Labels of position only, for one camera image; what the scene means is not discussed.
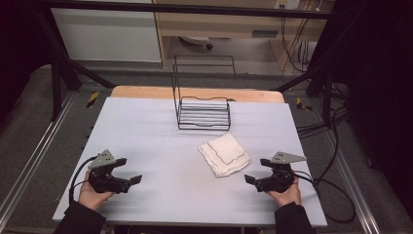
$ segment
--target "sleeve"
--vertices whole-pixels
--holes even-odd
[[[99,213],[78,202],[71,203],[64,214],[55,234],[99,234],[106,220]]]
[[[277,234],[315,234],[304,207],[290,203],[275,212]]]

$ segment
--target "floor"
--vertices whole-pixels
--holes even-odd
[[[205,47],[191,45],[174,38],[169,51],[169,65],[166,68],[159,64],[127,62],[110,64],[84,62],[84,64],[105,79],[122,85],[170,86],[168,73],[171,72],[173,55],[234,57],[236,71],[239,74],[237,80],[210,77],[205,80],[190,81],[188,86],[193,87],[268,90],[301,74],[291,67],[286,71],[280,71],[266,40],[216,38],[211,39],[211,42],[213,49],[209,51]],[[17,231],[14,233],[53,231],[56,223],[52,221],[52,216],[60,194],[73,173],[82,153],[82,147],[88,141],[88,135],[92,131],[104,98],[110,95],[110,90],[102,88],[86,77],[81,77],[83,88],[80,92],[67,92],[72,103],[64,119],[58,126],[54,126],[50,121],[53,109],[50,78],[48,68],[36,71],[16,108],[0,125],[2,165],[8,166],[7,170],[2,170],[0,176],[0,187],[2,187],[0,224],[5,225],[0,225],[0,228],[5,227],[3,233],[12,233],[13,230]],[[297,127],[309,126],[321,121],[319,107],[322,97],[308,98],[304,92],[307,84],[303,82],[284,93],[285,101],[290,104]],[[336,92],[345,93],[345,90],[342,86],[335,87]],[[86,108],[92,92],[95,91],[100,91],[99,98],[93,108]],[[297,98],[301,98],[302,106],[298,107]],[[341,101],[333,100],[332,107],[338,109],[342,105]],[[58,127],[58,131],[52,135],[51,140],[42,138],[48,128],[53,127]],[[336,137],[333,131],[314,136],[303,131],[299,133],[312,175],[319,176],[331,159]],[[357,206],[358,211],[354,220],[340,223],[328,219],[328,226],[317,228],[318,233],[413,233],[412,220],[406,215],[386,179],[380,171],[368,168],[367,157],[357,139],[351,120],[342,119],[337,126],[337,134],[339,158],[326,178],[351,194],[361,195],[362,202]],[[41,141],[46,142],[47,147],[36,148]],[[41,160],[36,161],[32,157],[36,154],[40,155]],[[35,165],[33,170],[25,167],[27,162],[33,162],[32,165]],[[17,183],[22,181],[19,180],[21,172],[31,172],[28,175],[21,175],[27,176],[26,183]],[[359,193],[352,191],[351,185],[356,185]],[[327,184],[322,185],[320,190],[321,202],[328,215],[340,220],[348,219],[352,215],[350,203],[342,193]],[[15,201],[16,204],[10,207],[10,201]],[[368,227],[374,226],[375,229],[368,230],[365,226],[368,224],[373,224]],[[266,228],[265,233],[274,233],[274,230]]]

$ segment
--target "human hand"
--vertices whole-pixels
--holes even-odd
[[[279,193],[276,191],[268,191],[268,195],[270,195],[274,200],[276,200],[279,207],[284,205],[290,204],[295,202],[297,205],[301,205],[301,192],[298,188],[298,177],[294,177],[294,181],[292,182],[291,186],[283,193]]]
[[[91,210],[96,211],[107,199],[112,197],[115,193],[96,193],[94,191],[94,188],[88,182],[90,172],[91,170],[88,170],[86,172],[85,182],[82,184],[82,187],[80,188],[79,203]]]

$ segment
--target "white towel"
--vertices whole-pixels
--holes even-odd
[[[248,153],[227,133],[198,147],[217,177],[228,176],[249,163]]]

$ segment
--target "cabinet door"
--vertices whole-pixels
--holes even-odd
[[[72,59],[161,61],[153,13],[71,9],[53,9],[53,13]]]

